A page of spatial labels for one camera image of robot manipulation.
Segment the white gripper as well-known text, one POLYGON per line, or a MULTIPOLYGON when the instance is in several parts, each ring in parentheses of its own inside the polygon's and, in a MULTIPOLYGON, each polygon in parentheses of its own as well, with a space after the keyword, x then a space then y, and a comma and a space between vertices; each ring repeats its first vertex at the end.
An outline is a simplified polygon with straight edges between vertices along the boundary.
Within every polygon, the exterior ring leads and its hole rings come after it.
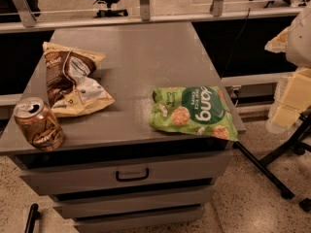
MULTIPOLYGON (((264 49, 274 53, 286 51, 289 28, 283 29, 276 37, 268 41, 264 49)), ((311 106, 311 69, 299 67, 276 86, 274 104, 271 106, 273 124, 290 128, 311 106)))

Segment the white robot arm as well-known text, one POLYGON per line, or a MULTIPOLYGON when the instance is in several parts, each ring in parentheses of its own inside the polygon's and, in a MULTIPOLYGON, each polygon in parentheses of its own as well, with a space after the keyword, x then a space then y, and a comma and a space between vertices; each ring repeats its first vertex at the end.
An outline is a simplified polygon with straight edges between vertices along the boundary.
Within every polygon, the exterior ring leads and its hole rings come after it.
POLYGON ((272 132, 290 129, 311 106, 311 7, 305 7, 290 26, 268 41, 265 50, 283 52, 297 69, 277 83, 267 128, 272 132))

